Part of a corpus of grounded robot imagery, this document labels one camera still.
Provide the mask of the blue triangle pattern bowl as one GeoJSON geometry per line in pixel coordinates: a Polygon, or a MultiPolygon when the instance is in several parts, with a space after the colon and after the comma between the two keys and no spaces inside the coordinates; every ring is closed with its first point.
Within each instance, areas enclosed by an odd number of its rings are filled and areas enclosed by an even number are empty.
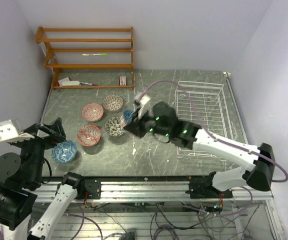
{"type": "Polygon", "coordinates": [[[124,128],[126,125],[132,122],[132,115],[134,111],[130,109],[126,109],[123,111],[121,117],[120,117],[120,126],[121,128],[124,128]]]}

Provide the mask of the black leaf pattern bowl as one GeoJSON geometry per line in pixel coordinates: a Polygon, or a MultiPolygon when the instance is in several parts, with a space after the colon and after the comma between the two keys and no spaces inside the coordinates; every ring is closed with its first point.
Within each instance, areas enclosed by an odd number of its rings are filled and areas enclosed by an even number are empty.
{"type": "Polygon", "coordinates": [[[120,125],[120,118],[116,116],[109,118],[105,122],[104,129],[112,137],[121,137],[125,133],[120,125]]]}

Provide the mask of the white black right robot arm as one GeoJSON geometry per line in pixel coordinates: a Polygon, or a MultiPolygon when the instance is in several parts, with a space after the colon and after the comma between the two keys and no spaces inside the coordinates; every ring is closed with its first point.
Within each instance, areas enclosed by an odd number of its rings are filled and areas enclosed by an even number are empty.
{"type": "Polygon", "coordinates": [[[207,152],[238,165],[237,168],[208,175],[204,184],[208,197],[215,198],[233,187],[249,186],[262,192],[270,190],[275,163],[270,145],[248,145],[209,132],[199,124],[180,120],[175,109],[165,102],[154,105],[152,112],[153,115],[150,115],[141,107],[136,111],[123,111],[121,128],[139,138],[147,133],[165,136],[177,147],[207,152]]]}

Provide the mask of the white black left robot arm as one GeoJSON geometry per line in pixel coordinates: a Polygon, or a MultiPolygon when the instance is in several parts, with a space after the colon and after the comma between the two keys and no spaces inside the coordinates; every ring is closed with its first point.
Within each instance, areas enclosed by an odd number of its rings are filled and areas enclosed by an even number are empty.
{"type": "Polygon", "coordinates": [[[86,191],[85,178],[69,172],[63,176],[58,192],[41,218],[28,228],[42,184],[46,150],[66,140],[61,118],[51,124],[35,123],[20,130],[15,120],[0,122],[0,143],[20,148],[20,154],[0,156],[0,240],[49,240],[71,201],[86,191]]]}

